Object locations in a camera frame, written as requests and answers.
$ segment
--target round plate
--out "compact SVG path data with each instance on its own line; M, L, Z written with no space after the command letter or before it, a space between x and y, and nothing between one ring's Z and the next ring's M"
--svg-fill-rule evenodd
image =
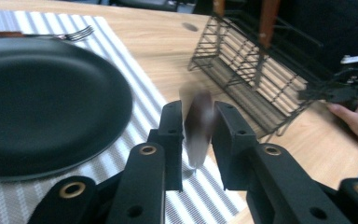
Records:
M121 136L131 89L109 62L57 40L0 38L0 180L51 175Z

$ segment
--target striped placemat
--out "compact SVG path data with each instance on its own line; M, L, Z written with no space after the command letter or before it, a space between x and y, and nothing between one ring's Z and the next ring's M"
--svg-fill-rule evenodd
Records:
M87 25L95 32L76 45L113 63L133 91L131 121L121 137L105 152L62 175L29 181L0 182L0 223L26 223L34 208L59 180L84 175L101 183L124 169L132 147L145 142L157 128L161 108L167 103L139 64L102 17L0 10L0 31L25 34L72 33ZM184 170L188 170L186 151ZM183 181L184 191L167 192L167 223L226 223L246 207L237 192L223 191L217 166L207 158L195 175Z

